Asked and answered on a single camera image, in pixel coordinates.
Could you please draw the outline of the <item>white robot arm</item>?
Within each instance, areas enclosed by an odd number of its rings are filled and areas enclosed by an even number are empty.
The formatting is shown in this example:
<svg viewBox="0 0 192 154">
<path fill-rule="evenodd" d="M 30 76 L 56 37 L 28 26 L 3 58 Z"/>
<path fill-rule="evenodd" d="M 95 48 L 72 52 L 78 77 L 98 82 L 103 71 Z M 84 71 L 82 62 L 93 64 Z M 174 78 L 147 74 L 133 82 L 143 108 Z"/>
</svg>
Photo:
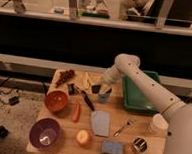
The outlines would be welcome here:
<svg viewBox="0 0 192 154">
<path fill-rule="evenodd" d="M 104 84 L 114 84 L 128 76 L 169 123 L 164 154 L 192 154 L 192 103 L 186 104 L 168 89 L 139 69 L 135 55 L 118 54 L 114 64 L 101 77 Z"/>
</svg>

